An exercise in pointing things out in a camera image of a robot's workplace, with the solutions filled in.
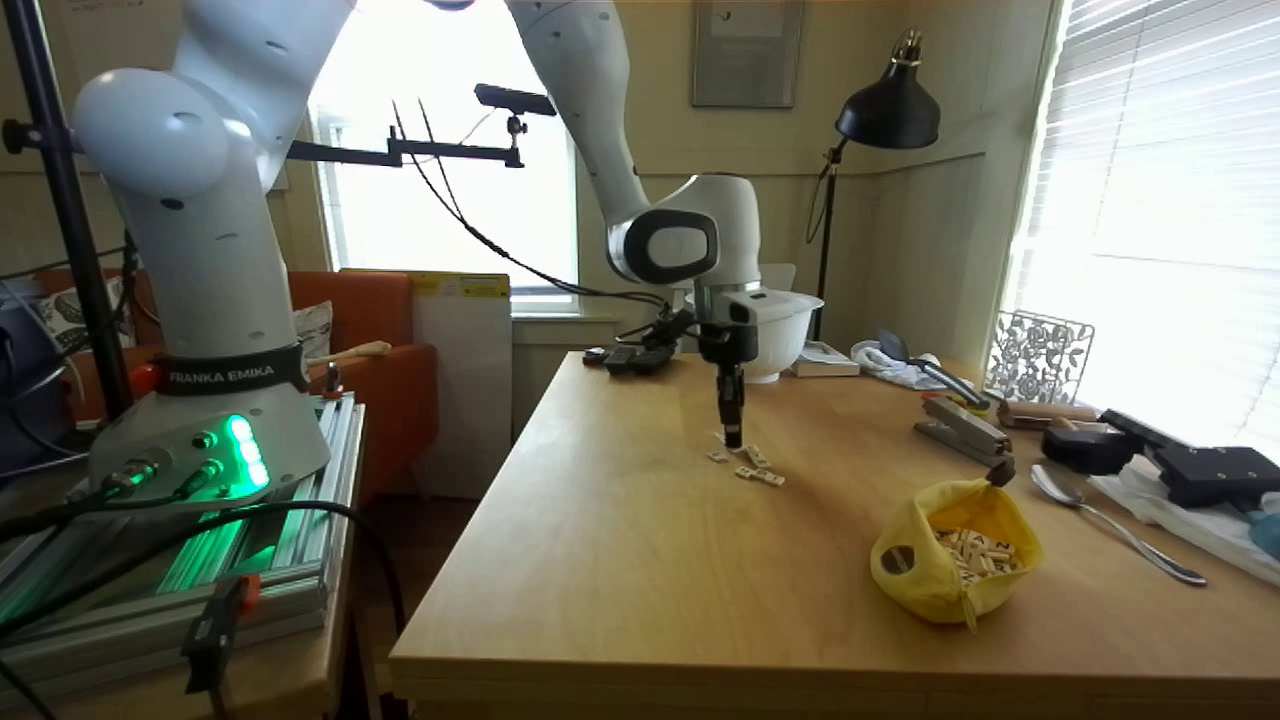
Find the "curtain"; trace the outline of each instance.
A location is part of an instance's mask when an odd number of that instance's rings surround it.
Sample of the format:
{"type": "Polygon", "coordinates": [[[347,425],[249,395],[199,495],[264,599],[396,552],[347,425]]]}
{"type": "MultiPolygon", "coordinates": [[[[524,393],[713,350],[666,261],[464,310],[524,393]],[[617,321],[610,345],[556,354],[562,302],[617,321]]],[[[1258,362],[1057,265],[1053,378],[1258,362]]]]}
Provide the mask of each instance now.
{"type": "Polygon", "coordinates": [[[1075,0],[1003,308],[1095,329],[1082,400],[1280,460],[1280,2],[1075,0]]]}

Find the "metal rod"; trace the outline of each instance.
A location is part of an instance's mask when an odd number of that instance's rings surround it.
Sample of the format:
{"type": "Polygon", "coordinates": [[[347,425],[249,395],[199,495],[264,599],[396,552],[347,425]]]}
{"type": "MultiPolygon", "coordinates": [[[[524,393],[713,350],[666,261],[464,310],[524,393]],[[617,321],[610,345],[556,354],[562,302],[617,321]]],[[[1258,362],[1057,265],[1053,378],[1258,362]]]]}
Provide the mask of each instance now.
{"type": "Polygon", "coordinates": [[[125,350],[111,321],[111,299],[98,265],[92,228],[86,216],[86,191],[78,181],[78,143],[59,116],[58,77],[52,77],[49,38],[43,38],[43,17],[35,0],[4,0],[4,17],[8,17],[17,67],[29,91],[29,106],[34,106],[34,126],[42,126],[43,181],[49,181],[52,212],[64,233],[67,268],[79,293],[79,310],[86,310],[98,377],[103,389],[103,408],[110,416],[122,416],[127,408],[125,350]]]}

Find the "lamp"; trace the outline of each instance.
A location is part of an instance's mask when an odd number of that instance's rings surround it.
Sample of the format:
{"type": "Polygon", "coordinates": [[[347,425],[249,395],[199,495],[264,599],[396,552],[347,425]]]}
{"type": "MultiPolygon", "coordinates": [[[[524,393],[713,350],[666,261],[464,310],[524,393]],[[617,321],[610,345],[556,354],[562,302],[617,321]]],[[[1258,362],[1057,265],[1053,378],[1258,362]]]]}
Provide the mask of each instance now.
{"type": "Polygon", "coordinates": [[[925,149],[938,139],[940,106],[920,86],[920,36],[904,36],[904,42],[888,54],[888,67],[876,83],[854,91],[837,116],[837,149],[828,149],[828,162],[822,166],[823,185],[823,236],[817,265],[817,295],[828,295],[828,252],[832,252],[832,216],[837,216],[837,162],[844,159],[844,143],[873,149],[925,149]]]}

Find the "utensil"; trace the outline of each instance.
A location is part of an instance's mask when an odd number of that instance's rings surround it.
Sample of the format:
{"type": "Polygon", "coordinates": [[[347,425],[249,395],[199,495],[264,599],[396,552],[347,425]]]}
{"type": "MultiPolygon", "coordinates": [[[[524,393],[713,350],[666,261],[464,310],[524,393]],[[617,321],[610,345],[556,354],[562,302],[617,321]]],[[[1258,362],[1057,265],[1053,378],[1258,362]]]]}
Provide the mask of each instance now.
{"type": "Polygon", "coordinates": [[[1035,482],[1050,498],[1082,511],[1082,514],[1093,519],[1100,533],[1107,533],[1107,534],[1117,534],[1120,545],[1129,545],[1131,552],[1140,552],[1140,556],[1143,556],[1149,562],[1158,562],[1165,577],[1171,577],[1171,580],[1182,580],[1182,585],[1188,585],[1188,588],[1207,588],[1207,580],[1203,580],[1202,572],[1191,572],[1188,562],[1165,556],[1158,545],[1131,534],[1117,514],[1093,508],[1082,493],[1068,493],[1060,481],[1050,477],[1043,464],[1034,464],[1034,482],[1035,482]]]}

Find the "window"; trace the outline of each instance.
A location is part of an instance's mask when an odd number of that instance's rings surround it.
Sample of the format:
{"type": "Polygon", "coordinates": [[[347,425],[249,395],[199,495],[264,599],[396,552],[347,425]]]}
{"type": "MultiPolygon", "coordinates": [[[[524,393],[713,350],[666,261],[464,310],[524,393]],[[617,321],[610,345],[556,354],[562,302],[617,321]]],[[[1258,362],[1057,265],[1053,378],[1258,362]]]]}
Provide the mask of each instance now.
{"type": "Polygon", "coordinates": [[[1095,323],[1082,400],[1280,460],[1280,2],[1068,7],[1003,302],[1095,323]]]}
{"type": "MultiPolygon", "coordinates": [[[[510,112],[482,106],[477,83],[545,91],[500,0],[464,13],[424,0],[356,2],[314,91],[316,139],[383,149],[402,116],[410,139],[510,149],[510,112]]],[[[484,236],[533,268],[577,281],[572,143],[562,116],[524,124],[524,166],[445,159],[450,185],[434,155],[420,155],[420,166],[484,236]]],[[[339,268],[512,272],[515,289],[545,283],[482,247],[414,162],[322,162],[322,185],[339,268]]]]}

